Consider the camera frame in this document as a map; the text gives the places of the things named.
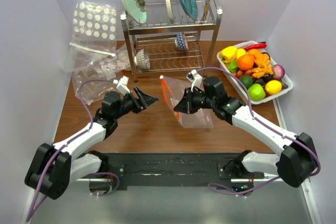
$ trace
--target wooden tabletop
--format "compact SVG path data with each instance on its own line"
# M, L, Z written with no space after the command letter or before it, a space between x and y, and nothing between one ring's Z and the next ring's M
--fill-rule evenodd
M235 45L241 41L218 41L215 46L212 65L219 67L216 54L224 47ZM210 41L201 41L201 50L207 55ZM125 72L130 77L129 88L138 86L143 92L158 97L152 107L139 114L130 113L118 119L118 128L103 142L91 149L99 152L142 152L142 153L208 153L208 152L242 152L253 150L256 152L270 152L270 149L251 136L249 133L235 126L219 120L214 114L212 120L214 128L185 129L176 120L172 111L164 101L160 73L151 77L141 77L134 83L130 72ZM164 73L166 76L186 80L186 72ZM216 75L224 83L228 94L239 97L232 85L222 72L209 71L209 76ZM66 96L64 108L59 121L55 142L62 141L85 127L89 117L80 101L75 97L72 83ZM101 101L93 103L89 109L94 115L101 107ZM253 109L278 125L278 120L273 102L254 105Z

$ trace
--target lime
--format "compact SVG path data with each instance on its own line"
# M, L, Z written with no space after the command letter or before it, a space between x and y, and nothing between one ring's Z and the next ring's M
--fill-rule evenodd
M276 94L279 93L282 89L282 84L280 81L271 80L266 83L265 90L269 94Z
M234 60L232 62L229 63L229 65L227 65L227 69L231 72L231 73L235 73L238 70L238 61Z
M265 98L265 95L266 95L263 87L258 83L253 84L248 89L248 92L250 93L251 100L253 100L253 101L260 101L263 98Z
M244 84L244 86L248 89L253 85L253 80L251 76L248 76L247 74L241 76L239 80Z

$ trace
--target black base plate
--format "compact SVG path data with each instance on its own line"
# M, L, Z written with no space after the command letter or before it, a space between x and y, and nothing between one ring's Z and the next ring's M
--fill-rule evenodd
M239 154L104 153L111 171L120 178L119 190L127 190L128 186L205 187L210 182L231 188L231 179L237 177L221 172L221 167ZM255 173L255 178L263 177L263 173Z

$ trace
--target white tray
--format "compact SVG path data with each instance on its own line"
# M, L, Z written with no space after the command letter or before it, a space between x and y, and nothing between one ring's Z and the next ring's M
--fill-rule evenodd
M253 40L250 40L248 42L243 42L243 43L240 43L240 44L237 44L237 45L234 45L234 47L236 48L246 48L248 46L251 46L251 45L255 45L255 44L258 44L258 42L256 41L253 41ZM266 50L264 49L259 49L261 52L266 52ZM225 64L222 62L222 60L220 59L221 57L221 53L218 52L217 54L217 59L220 63L220 68L224 69L225 71L229 72L229 70L227 69L227 67L225 66ZM277 63L272 59L271 57L271 65L276 65ZM243 90L243 88L238 84L238 82L233 79L232 77L226 75L226 78L229 80L229 82L232 84L232 86L235 88L235 90L238 92L238 94L240 95L240 97L247 101L247 95L245 93L245 91ZM288 88L286 89L283 89L281 90L279 93L277 94L273 94L273 95L270 95L269 97L266 97L260 101L251 101L251 104L261 104L261 103L264 103L264 102L268 102L268 101L271 101L283 94L286 94L288 91L292 90L293 89L293 82L290 80L290 78L285 74L285 76L283 77L282 81L288 85Z

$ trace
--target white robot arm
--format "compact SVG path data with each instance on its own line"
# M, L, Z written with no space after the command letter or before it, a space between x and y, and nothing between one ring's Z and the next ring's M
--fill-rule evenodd
M244 151L223 167L225 171L237 175L254 172L279 175L290 186L299 187L317 168L313 156L306 150L308 148L316 155L313 140L309 135L297 135L282 129L250 110L243 101L229 97L223 83L217 77L207 77L203 80L204 91L200 89L202 77L196 70L190 72L187 78L192 82L192 86L185 89L174 111L193 114L201 108L212 109L218 118L249 132L274 152L259 154Z
M40 192L51 199L59 198L71 182L96 172L108 172L108 158L96 151L84 154L91 146L105 140L118 126L120 117L129 112L139 113L158 101L143 93L138 87L135 98L127 87L128 77L115 81L116 91L106 93L102 107L96 112L93 122L73 136L54 145L42 144L36 151L25 178L25 184L36 189L42 180ZM53 155L54 160L44 173Z

